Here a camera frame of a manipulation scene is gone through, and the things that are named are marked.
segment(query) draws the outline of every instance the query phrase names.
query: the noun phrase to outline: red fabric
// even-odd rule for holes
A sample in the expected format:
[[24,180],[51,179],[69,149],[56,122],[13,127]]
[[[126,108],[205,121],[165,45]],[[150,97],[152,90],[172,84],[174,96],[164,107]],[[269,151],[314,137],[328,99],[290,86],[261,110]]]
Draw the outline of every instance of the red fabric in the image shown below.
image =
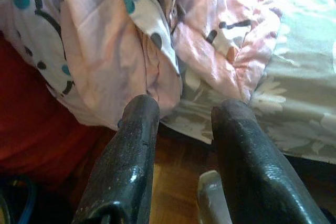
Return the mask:
[[0,174],[58,185],[103,128],[79,124],[49,93],[37,70],[0,37]]

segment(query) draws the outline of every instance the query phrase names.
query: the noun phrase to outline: crumpled fabric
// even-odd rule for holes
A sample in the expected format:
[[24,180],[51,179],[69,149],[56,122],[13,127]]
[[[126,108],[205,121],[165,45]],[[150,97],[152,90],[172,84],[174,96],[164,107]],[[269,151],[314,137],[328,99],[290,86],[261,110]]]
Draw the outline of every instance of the crumpled fabric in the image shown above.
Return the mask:
[[20,37],[55,97],[80,122],[116,129],[138,94],[155,98],[161,116],[178,104],[179,62],[223,95],[248,101],[287,0],[9,2],[14,18],[6,24],[19,33],[7,29],[7,37]]

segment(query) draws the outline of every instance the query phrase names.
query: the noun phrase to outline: pink fabric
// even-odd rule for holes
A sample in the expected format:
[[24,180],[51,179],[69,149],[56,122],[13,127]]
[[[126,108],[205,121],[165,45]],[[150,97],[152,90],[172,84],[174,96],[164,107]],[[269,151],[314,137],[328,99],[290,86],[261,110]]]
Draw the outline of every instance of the pink fabric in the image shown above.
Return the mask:
[[[248,101],[275,47],[287,0],[176,0],[185,16],[173,33],[177,55],[213,88]],[[219,23],[250,20],[220,29]],[[206,37],[215,31],[212,43]]]

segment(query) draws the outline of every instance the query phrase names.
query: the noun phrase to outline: bed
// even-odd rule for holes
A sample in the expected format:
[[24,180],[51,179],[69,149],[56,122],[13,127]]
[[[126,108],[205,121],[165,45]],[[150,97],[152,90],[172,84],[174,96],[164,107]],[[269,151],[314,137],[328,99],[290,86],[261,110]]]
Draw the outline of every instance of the bed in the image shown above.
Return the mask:
[[[287,155],[336,164],[336,0],[290,0],[249,105]],[[180,62],[181,102],[162,123],[207,144],[211,107],[225,97]]]

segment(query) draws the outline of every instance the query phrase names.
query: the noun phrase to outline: floral bedsheet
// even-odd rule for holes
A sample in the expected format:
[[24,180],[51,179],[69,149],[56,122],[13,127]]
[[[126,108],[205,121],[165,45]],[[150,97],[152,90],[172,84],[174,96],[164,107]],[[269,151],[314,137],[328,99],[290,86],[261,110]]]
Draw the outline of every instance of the floral bedsheet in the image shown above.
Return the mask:
[[[336,0],[290,0],[250,106],[286,154],[336,164]],[[210,144],[211,108],[225,97],[181,62],[180,105],[166,126]]]

